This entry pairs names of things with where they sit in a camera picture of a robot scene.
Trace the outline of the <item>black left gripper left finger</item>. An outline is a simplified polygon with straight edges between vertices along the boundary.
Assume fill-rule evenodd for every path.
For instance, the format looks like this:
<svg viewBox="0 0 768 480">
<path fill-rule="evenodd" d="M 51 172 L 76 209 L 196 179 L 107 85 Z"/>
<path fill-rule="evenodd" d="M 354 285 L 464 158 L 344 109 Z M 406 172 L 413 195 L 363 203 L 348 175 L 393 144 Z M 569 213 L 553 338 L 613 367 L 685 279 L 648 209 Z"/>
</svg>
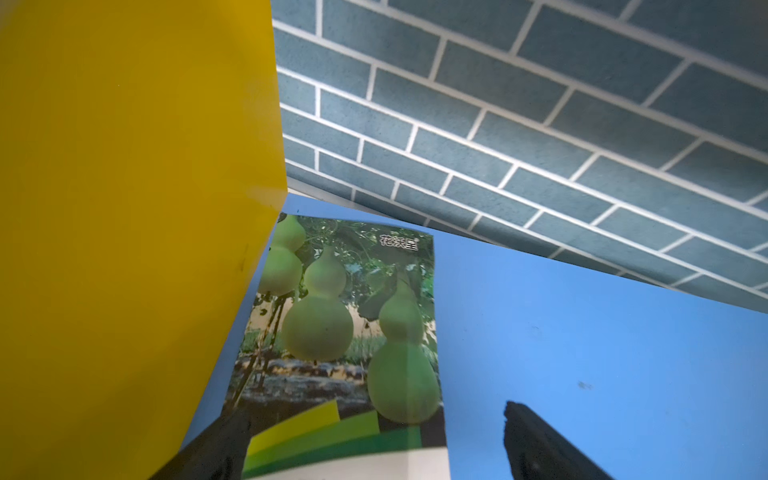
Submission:
<svg viewBox="0 0 768 480">
<path fill-rule="evenodd" d="M 250 439 L 248 413 L 225 412 L 150 480 L 240 480 Z"/>
</svg>

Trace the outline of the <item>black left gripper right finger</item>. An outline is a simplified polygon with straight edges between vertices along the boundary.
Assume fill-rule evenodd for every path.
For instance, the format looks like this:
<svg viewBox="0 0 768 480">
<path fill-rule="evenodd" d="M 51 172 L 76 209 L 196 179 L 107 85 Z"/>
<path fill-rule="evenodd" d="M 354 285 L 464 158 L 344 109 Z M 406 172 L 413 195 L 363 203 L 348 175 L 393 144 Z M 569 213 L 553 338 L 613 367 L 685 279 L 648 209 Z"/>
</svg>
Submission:
<svg viewBox="0 0 768 480">
<path fill-rule="evenodd" d="M 508 401 L 504 447 L 514 480 L 611 480 L 528 406 Z"/>
</svg>

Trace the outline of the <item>green gourd seed packet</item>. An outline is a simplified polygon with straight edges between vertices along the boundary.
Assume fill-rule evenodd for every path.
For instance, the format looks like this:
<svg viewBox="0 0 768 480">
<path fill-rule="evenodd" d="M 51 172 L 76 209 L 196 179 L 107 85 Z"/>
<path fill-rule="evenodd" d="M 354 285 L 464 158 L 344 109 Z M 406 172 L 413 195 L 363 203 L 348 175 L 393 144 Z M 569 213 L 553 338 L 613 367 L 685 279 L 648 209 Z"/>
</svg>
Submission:
<svg viewBox="0 0 768 480">
<path fill-rule="evenodd" d="M 446 479 L 433 237 L 285 214 L 225 403 L 246 479 Z"/>
</svg>

